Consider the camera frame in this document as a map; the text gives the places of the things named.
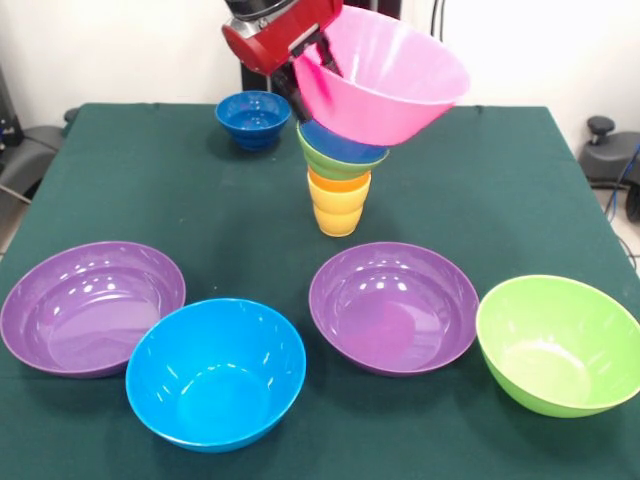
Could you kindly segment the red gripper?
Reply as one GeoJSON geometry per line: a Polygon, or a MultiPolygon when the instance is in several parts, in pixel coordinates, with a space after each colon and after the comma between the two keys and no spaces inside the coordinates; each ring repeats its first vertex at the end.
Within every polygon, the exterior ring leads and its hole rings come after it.
{"type": "Polygon", "coordinates": [[[342,77],[325,30],[342,11],[340,0],[228,1],[231,19],[222,26],[227,45],[250,70],[271,75],[272,87],[297,120],[313,119],[291,64],[314,45],[321,65],[342,77]]]}

